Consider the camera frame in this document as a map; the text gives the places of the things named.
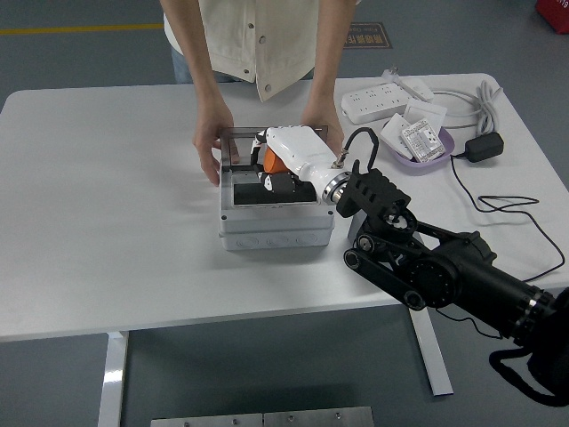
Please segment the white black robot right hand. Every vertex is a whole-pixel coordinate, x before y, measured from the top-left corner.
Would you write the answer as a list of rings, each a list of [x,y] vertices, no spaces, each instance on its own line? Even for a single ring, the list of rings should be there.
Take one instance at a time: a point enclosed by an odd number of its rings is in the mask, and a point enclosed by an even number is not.
[[[258,154],[266,145],[266,157],[280,159],[281,169],[270,167],[268,160],[258,163]],[[336,204],[350,172],[344,167],[348,152],[335,155],[328,145],[309,126],[269,127],[255,134],[252,142],[251,161],[263,187],[274,194],[293,194],[305,182],[310,183],[317,199],[326,204]]]

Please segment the person's right hand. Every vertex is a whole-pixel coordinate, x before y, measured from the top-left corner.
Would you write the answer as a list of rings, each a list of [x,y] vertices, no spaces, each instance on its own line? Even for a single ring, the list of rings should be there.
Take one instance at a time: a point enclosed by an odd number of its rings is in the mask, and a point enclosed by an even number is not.
[[[213,151],[220,149],[220,132],[234,127],[234,118],[224,100],[208,101],[198,107],[193,144],[209,182],[220,184],[220,162]]]

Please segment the person's left hand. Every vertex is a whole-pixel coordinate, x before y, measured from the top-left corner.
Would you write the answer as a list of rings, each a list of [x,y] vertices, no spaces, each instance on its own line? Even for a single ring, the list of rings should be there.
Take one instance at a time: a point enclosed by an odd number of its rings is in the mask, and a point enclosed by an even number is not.
[[[326,144],[335,155],[342,151],[344,132],[341,128],[334,104],[317,103],[308,105],[302,112],[301,124],[315,128],[326,128]]]

